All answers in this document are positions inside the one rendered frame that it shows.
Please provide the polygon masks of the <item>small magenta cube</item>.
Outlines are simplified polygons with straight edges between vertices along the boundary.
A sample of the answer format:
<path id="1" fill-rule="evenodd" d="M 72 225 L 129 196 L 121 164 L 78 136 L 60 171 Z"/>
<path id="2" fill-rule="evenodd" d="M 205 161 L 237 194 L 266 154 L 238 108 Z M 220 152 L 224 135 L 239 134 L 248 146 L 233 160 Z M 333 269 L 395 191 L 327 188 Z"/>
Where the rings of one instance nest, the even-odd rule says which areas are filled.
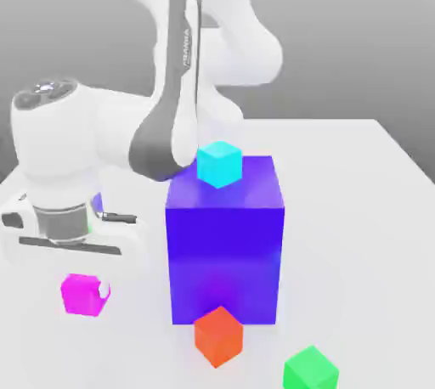
<path id="1" fill-rule="evenodd" d="M 65 311 L 75 315 L 98 317 L 110 297 L 99 297 L 99 281 L 93 275 L 69 274 L 60 286 Z"/>

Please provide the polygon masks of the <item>small green cube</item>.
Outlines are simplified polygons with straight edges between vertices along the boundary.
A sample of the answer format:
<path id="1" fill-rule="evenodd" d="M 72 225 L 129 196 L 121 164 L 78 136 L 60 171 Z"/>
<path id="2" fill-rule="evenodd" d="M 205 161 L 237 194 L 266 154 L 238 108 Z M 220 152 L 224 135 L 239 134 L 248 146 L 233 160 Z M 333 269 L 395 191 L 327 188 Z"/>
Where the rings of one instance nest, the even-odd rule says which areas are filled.
<path id="1" fill-rule="evenodd" d="M 316 347 L 309 346 L 285 361 L 283 389 L 337 389 L 338 368 Z"/>

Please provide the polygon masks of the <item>large blue box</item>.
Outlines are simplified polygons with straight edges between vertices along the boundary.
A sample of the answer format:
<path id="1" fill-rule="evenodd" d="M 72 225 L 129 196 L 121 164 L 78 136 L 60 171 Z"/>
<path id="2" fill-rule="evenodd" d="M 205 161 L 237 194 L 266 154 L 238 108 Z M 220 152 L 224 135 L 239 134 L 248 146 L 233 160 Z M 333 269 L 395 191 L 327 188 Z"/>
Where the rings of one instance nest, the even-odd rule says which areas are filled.
<path id="1" fill-rule="evenodd" d="M 166 201 L 172 321 L 224 307 L 242 324 L 277 319 L 285 202 L 272 156 L 246 156 L 241 180 L 215 189 L 191 166 Z"/>

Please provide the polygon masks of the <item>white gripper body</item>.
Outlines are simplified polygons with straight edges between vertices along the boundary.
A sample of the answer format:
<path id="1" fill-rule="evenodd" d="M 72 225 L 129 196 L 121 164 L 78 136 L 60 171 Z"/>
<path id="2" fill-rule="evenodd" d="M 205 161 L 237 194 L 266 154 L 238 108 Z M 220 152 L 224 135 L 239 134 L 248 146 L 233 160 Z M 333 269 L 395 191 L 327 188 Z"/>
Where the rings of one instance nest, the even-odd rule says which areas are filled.
<path id="1" fill-rule="evenodd" d="M 147 227 L 140 220 L 97 223 L 87 237 L 68 242 L 0 225 L 2 256 L 22 272 L 79 273 L 113 280 L 143 265 L 146 244 Z"/>

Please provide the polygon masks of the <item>small orange cube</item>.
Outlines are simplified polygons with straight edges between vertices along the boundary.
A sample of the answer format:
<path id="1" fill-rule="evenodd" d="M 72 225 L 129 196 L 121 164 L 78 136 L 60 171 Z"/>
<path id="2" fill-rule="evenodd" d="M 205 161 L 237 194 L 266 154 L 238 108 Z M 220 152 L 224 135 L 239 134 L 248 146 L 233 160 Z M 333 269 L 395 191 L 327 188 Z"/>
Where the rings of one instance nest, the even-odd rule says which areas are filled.
<path id="1" fill-rule="evenodd" d="M 243 325 L 225 307 L 194 322 L 195 347 L 215 369 L 242 352 L 243 336 Z"/>

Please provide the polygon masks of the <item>small cyan cube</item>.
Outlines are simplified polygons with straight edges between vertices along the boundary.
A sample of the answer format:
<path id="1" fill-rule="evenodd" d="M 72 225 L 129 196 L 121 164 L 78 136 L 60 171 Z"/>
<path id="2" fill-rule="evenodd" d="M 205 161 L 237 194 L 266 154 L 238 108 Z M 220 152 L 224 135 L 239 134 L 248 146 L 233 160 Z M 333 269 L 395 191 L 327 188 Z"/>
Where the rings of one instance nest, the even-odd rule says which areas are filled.
<path id="1" fill-rule="evenodd" d="M 198 149 L 197 177 L 215 189 L 221 189 L 242 178 L 243 155 L 239 148 L 217 141 Z"/>

